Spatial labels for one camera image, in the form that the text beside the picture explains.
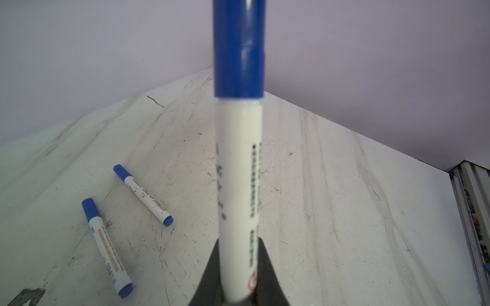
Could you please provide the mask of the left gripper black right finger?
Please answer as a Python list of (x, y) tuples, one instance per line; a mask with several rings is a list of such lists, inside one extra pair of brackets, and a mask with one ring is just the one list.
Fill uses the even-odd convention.
[(279, 284), (271, 259), (265, 248), (264, 241), (259, 238), (258, 278), (252, 305), (257, 306), (280, 306), (288, 302)]

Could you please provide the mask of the white marker pen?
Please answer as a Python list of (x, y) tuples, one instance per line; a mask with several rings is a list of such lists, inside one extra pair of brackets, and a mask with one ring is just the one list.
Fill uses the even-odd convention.
[(162, 204), (154, 199), (151, 194), (143, 188), (134, 177), (120, 164), (113, 167), (117, 176), (130, 188), (131, 192), (147, 207), (147, 209), (165, 227), (170, 227), (174, 218), (166, 211)]
[(258, 99), (219, 99), (216, 109), (219, 266), (228, 305), (243, 303), (257, 284), (262, 113)]
[(85, 199), (82, 202), (82, 207), (112, 284), (118, 296), (124, 299), (133, 292), (130, 276), (116, 252), (94, 200), (92, 198)]

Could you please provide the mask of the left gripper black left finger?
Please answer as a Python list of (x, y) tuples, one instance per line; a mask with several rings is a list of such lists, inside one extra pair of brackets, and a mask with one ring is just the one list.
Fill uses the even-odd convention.
[(223, 293), (220, 283), (219, 240), (216, 241), (201, 281), (189, 306), (222, 306)]

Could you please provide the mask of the blue pen cap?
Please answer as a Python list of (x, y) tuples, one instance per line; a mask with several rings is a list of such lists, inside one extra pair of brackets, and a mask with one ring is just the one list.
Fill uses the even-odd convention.
[(214, 95), (264, 96), (264, 0), (213, 1)]

